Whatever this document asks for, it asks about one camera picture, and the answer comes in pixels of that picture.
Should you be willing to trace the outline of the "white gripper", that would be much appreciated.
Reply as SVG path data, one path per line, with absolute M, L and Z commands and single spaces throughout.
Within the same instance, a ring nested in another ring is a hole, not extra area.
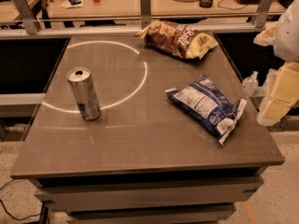
M 285 62 L 277 71 L 269 70 L 264 83 L 265 96 L 259 107 L 257 122 L 273 126 L 299 101 L 299 0 L 293 0 L 278 22 L 257 34 L 253 43 L 272 46 L 274 53 Z

